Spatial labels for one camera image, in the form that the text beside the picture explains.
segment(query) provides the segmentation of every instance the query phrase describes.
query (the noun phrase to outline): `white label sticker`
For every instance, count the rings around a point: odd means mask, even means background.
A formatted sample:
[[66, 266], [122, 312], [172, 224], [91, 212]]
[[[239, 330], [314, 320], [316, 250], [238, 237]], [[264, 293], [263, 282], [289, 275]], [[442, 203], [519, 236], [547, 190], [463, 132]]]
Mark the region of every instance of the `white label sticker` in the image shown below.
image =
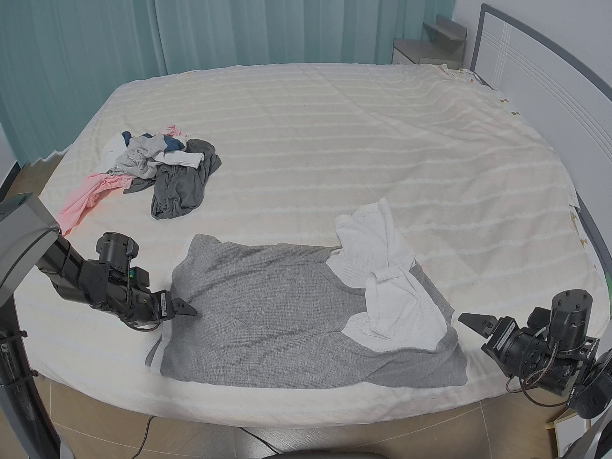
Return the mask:
[[498, 341], [497, 345], [495, 346], [497, 350], [501, 350], [501, 348], [504, 346], [504, 343], [506, 343], [506, 340], [508, 340], [508, 337], [514, 331], [515, 328], [516, 328], [516, 323], [513, 321], [512, 323], [510, 323], [510, 326], [506, 329], [506, 331], [504, 332], [504, 334], [501, 336], [500, 340]]
[[168, 309], [166, 308], [166, 293], [162, 293], [162, 317], [168, 316]]

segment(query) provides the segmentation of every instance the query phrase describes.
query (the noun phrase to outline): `pink garment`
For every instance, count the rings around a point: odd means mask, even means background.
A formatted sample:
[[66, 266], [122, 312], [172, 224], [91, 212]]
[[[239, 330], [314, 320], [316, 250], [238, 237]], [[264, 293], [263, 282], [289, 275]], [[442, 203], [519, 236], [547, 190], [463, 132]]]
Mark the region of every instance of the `pink garment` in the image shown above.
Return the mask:
[[109, 175], [108, 173], [92, 173], [85, 177], [81, 186], [74, 189], [64, 207], [56, 216], [62, 233], [66, 234], [78, 223], [81, 213], [86, 208], [93, 208], [105, 190], [114, 188], [129, 188], [132, 185], [133, 175]]
[[183, 131], [181, 131], [176, 125], [166, 126], [161, 134], [166, 134], [168, 136], [185, 136], [187, 138], [187, 135], [183, 133]]

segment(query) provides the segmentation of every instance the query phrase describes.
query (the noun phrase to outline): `black pole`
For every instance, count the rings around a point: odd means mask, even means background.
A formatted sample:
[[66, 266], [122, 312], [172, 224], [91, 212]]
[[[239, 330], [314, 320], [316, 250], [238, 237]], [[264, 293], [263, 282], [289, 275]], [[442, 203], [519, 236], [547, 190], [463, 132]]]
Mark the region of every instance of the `black pole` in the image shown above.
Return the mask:
[[0, 408], [30, 459], [59, 459], [60, 440], [30, 369], [15, 300], [0, 306]]

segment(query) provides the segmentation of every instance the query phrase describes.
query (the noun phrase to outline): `white wall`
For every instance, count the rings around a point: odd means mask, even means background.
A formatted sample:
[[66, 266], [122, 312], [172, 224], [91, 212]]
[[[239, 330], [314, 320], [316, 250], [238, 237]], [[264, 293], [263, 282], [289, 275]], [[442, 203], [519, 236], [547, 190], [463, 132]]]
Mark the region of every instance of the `white wall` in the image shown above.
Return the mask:
[[0, 124], [0, 186], [15, 164], [15, 156]]
[[467, 67], [483, 3], [541, 32], [612, 84], [612, 0], [455, 0], [453, 19], [468, 28]]

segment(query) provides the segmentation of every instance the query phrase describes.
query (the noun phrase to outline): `power cord on floor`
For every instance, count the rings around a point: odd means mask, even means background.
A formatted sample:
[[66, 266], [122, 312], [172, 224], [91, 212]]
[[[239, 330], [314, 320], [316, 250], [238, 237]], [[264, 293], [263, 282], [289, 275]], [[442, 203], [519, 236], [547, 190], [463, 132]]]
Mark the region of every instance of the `power cord on floor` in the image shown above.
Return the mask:
[[281, 452], [275, 448], [273, 448], [270, 443], [266, 442], [264, 439], [262, 439], [261, 437], [257, 437], [254, 433], [249, 432], [246, 428], [239, 426], [238, 428], [240, 428], [241, 431], [248, 433], [251, 437], [256, 438], [258, 441], [260, 441], [262, 444], [264, 444], [267, 448], [269, 448], [275, 455], [279, 455], [281, 454]]
[[132, 456], [132, 459], [135, 459], [136, 457], [138, 457], [140, 453], [142, 452], [144, 443], [147, 441], [147, 435], [149, 435], [149, 426], [151, 425], [151, 420], [155, 417], [156, 417], [155, 415], [151, 415], [149, 417], [149, 421], [147, 421], [147, 428], [144, 431], [144, 437], [142, 437], [142, 444], [140, 444], [140, 448], [138, 449], [138, 452]]

